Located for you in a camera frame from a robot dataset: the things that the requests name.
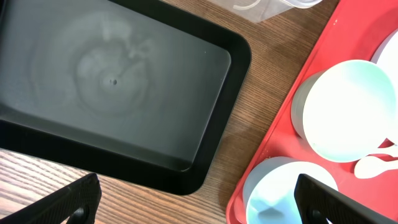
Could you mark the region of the green bowl with rice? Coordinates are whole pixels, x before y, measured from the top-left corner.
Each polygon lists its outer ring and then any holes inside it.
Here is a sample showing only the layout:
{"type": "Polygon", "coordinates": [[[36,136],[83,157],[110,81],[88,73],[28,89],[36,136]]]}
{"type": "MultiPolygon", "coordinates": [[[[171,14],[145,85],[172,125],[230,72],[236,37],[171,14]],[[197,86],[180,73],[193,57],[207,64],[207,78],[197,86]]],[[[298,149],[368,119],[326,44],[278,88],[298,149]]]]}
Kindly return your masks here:
{"type": "Polygon", "coordinates": [[[332,162],[374,153],[396,114],[396,82],[367,60],[347,60],[310,76],[296,90],[290,109],[297,134],[332,162]]]}

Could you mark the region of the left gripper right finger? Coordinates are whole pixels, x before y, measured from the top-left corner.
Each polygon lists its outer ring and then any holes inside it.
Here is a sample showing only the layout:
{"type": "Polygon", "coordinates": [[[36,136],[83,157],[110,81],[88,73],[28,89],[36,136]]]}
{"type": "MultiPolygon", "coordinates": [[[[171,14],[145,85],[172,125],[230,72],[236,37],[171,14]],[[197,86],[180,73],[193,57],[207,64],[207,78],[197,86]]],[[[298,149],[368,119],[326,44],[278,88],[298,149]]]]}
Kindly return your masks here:
{"type": "Polygon", "coordinates": [[[303,224],[397,224],[307,174],[300,174],[294,198],[303,224]]]}

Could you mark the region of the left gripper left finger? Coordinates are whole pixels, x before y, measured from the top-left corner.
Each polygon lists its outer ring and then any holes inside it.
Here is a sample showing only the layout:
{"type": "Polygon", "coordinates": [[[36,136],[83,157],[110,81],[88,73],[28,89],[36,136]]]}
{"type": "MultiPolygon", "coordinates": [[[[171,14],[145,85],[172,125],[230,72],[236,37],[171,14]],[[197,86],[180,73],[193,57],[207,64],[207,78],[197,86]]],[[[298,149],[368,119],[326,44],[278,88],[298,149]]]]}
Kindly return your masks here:
{"type": "Polygon", "coordinates": [[[95,173],[87,174],[35,203],[1,219],[1,224],[92,224],[101,200],[95,173]]]}

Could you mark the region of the light blue bowl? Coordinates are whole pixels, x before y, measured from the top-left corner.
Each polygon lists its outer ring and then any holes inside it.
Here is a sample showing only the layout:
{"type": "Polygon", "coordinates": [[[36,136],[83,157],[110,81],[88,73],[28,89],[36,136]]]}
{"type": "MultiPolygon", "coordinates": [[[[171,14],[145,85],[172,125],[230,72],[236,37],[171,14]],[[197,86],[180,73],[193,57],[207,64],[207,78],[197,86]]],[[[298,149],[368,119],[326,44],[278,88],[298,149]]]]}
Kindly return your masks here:
{"type": "Polygon", "coordinates": [[[248,175],[243,187],[247,223],[302,224],[294,199],[300,174],[337,189],[332,175],[320,165],[279,156],[266,159],[248,175]]]}

